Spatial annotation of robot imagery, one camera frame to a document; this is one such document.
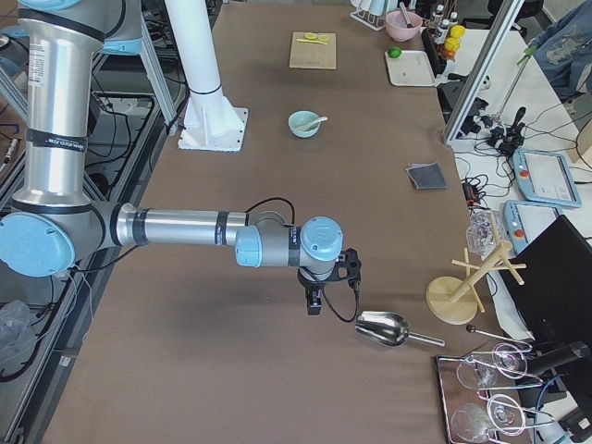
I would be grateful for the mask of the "white ceramic spoon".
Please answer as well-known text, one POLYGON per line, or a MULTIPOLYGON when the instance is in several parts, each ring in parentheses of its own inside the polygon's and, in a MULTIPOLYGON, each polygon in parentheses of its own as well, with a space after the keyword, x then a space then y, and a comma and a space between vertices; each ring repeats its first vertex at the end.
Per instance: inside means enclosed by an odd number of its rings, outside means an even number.
POLYGON ((322 122, 325 122, 325 121, 328 121, 328 117, 319 117, 319 118, 317 118, 317 119, 315 119, 315 120, 312 120, 312 121, 310 121, 310 122, 307 122, 307 123, 306 123, 306 124, 304 124, 304 125, 301 125, 301 126, 299 126, 299 127, 296 127, 295 129, 296 129, 297 131, 308 131, 308 130, 310 130, 312 127, 314 127, 315 125, 318 125, 318 124, 320 124, 320 123, 322 123, 322 122))

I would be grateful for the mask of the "light green bowl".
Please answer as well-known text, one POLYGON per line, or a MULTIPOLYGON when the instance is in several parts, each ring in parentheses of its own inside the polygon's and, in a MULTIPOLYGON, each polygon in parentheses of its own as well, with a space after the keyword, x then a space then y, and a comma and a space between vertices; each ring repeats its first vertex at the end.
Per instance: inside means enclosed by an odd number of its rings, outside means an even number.
POLYGON ((320 123, 316 123, 314 126, 311 126, 307 130, 300 130, 300 127, 303 127, 318 118, 319 115, 317 115, 313 111, 295 111, 288 118, 288 126, 293 135, 299 138, 310 138, 315 136, 315 134, 318 132, 320 128, 320 123))

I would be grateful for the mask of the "pink ice bowl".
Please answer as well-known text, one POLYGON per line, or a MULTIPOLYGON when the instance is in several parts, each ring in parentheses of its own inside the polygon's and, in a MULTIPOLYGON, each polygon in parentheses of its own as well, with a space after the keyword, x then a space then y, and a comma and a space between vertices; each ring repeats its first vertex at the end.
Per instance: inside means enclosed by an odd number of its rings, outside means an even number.
POLYGON ((386 15, 386 30, 388 35, 394 41, 406 42, 419 33, 420 28, 423 26, 423 19, 413 12, 408 13, 408 18, 411 22, 411 27, 408 26, 408 23, 400 10, 391 11, 386 15))

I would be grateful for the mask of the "metal scoop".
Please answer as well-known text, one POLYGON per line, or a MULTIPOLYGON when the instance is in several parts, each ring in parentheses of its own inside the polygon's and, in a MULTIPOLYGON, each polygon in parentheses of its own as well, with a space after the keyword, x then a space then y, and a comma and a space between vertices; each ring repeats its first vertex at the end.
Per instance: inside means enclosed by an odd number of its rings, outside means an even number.
POLYGON ((389 347, 400 346, 407 340, 417 340, 438 347, 446 346, 443 339, 412 332, 407 320, 393 312, 363 311, 357 316, 355 330, 364 337, 389 347))

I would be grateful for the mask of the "wooden stand with round base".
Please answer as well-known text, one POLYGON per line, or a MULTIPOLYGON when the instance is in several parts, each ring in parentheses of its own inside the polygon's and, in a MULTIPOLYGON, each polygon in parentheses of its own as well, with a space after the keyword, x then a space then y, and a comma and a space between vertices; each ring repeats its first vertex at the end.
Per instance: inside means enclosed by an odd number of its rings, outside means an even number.
POLYGON ((464 280, 450 276, 436 277, 426 288, 425 300, 428 308, 433 315, 445 323, 467 324, 478 312, 485 312, 475 285, 490 271, 509 271, 519 285, 524 284, 524 279, 518 270, 526 269, 526 264, 514 265, 510 262, 511 242, 500 237, 497 220, 493 214, 489 216, 489 222, 495 247, 487 257, 479 265, 471 264, 468 259, 452 261, 465 269, 464 280))

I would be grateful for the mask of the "grey folded cloth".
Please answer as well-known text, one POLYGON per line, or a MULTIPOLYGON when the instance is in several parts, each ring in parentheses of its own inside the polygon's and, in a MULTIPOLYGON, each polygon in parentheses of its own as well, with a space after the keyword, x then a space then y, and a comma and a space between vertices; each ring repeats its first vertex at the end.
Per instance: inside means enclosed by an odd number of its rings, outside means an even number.
POLYGON ((438 163, 410 164, 406 168, 406 173, 411 183, 419 191, 446 190, 448 188, 448 183, 438 163))

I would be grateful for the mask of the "cream rabbit tray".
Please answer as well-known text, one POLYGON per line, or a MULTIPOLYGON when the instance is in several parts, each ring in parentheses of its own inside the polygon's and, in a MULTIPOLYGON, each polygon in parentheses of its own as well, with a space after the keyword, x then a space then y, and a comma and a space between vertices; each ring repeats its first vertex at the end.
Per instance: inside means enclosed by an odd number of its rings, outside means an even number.
POLYGON ((389 82, 398 87, 433 87, 435 76, 426 52, 402 50, 398 57, 384 54, 389 82))

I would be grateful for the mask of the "black monitor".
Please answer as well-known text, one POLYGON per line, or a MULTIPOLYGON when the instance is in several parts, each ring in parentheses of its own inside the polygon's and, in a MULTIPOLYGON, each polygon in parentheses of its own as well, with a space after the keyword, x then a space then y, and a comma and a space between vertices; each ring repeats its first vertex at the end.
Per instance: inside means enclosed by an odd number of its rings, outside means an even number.
POLYGON ((516 257, 524 284, 511 290, 539 341, 591 343, 591 245, 558 217, 516 257))

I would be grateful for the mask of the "blue teach pendant tablet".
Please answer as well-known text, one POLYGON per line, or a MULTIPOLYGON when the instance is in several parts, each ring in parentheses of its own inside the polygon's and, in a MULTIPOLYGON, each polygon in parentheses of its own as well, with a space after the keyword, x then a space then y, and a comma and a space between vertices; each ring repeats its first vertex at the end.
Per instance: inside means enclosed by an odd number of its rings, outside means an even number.
POLYGON ((565 157, 517 149, 512 155, 516 183, 527 201, 579 208, 582 200, 565 157))

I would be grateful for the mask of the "bamboo cutting board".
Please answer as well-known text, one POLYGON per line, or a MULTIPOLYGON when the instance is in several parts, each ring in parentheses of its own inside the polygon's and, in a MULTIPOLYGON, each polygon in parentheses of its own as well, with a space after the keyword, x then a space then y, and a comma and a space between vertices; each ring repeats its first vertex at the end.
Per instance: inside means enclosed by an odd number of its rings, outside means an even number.
POLYGON ((337 34, 315 32, 317 39, 319 34, 327 34, 330 38, 328 45, 296 42, 295 39, 304 38, 306 32, 313 31, 294 31, 292 33, 289 67, 335 70, 337 68, 337 34))

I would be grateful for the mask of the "yellow plastic knife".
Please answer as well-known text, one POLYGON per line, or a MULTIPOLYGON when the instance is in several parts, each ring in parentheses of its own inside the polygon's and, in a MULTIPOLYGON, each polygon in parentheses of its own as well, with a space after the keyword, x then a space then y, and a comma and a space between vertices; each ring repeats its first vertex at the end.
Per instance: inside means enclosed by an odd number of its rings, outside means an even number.
POLYGON ((315 44, 322 44, 322 45, 328 45, 327 41, 321 41, 321 40, 311 40, 311 39, 305 39, 305 38, 297 38, 295 39, 296 42, 298 43, 315 43, 315 44))

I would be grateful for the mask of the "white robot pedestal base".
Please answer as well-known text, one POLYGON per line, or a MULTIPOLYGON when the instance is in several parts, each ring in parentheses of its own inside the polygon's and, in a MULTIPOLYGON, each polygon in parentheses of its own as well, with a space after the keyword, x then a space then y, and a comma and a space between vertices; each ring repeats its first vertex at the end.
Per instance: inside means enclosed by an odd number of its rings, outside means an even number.
POLYGON ((179 148, 238 152, 249 111, 223 92, 205 2, 167 1, 166 11, 190 90, 179 148))

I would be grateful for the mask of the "aluminium frame post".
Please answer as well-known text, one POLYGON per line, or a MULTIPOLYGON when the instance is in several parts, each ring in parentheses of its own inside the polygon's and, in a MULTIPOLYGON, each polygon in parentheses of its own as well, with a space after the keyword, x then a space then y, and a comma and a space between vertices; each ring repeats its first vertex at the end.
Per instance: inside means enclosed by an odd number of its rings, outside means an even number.
POLYGON ((476 58, 473 69, 462 88, 457 104, 453 108, 446 128, 443 131, 442 141, 446 146, 451 147, 451 143, 456 139, 474 103, 479 86, 485 79, 488 69, 500 50, 503 40, 514 23, 523 3, 524 0, 504 0, 502 2, 499 14, 493 21, 487 38, 476 58))

